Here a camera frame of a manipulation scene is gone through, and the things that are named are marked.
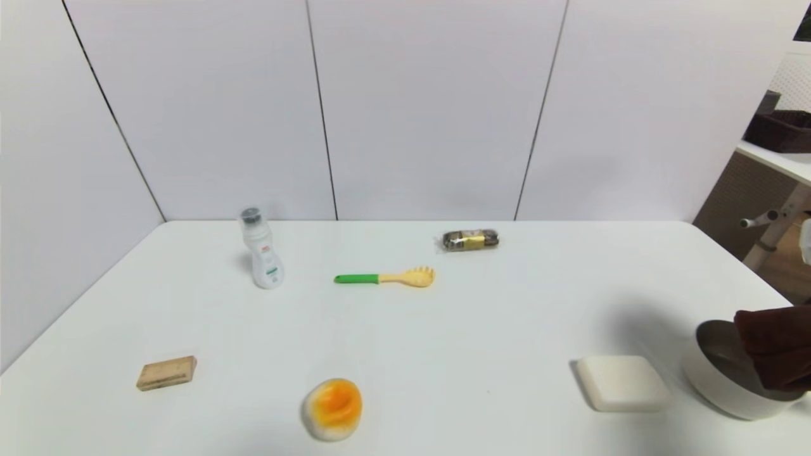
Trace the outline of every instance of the brown basket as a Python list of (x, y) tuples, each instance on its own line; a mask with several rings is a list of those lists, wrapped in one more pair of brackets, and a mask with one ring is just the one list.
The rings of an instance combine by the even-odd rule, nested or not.
[(744, 139), (775, 152), (811, 153), (811, 114), (805, 111), (755, 114)]

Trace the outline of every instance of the brown cloth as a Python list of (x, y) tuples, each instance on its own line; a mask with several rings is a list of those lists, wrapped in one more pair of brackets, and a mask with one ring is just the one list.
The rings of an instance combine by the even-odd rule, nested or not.
[(738, 311), (735, 327), (764, 388), (811, 390), (811, 307)]

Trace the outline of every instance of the bowl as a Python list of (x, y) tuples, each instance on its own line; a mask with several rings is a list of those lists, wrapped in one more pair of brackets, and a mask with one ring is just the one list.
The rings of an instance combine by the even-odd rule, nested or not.
[(731, 321), (701, 323), (690, 339), (681, 366), (706, 400), (743, 419), (777, 415), (805, 395), (763, 388)]

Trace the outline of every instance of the wall panel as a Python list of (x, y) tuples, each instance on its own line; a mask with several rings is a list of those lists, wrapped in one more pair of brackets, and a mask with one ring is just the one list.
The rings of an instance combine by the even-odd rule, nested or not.
[(3, 1), (0, 74), (1, 372), (162, 219), (60, 2)]
[(169, 219), (335, 217), (303, 0), (67, 0)]
[(340, 219), (512, 219), (565, 0), (311, 0)]
[(571, 0), (519, 220), (692, 220), (808, 0)]

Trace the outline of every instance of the table leg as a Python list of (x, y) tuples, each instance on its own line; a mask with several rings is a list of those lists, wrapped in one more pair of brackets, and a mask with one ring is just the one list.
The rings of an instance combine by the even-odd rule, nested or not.
[(772, 222), (766, 232), (763, 233), (763, 236), (752, 246), (752, 250), (744, 258), (744, 265), (756, 272), (763, 266), (766, 258), (775, 251), (777, 242), (786, 234), (788, 227), (792, 225), (797, 214), (805, 209), (809, 196), (811, 196), (811, 187), (803, 183), (798, 183), (794, 187), (794, 191), (780, 209), (780, 218)]

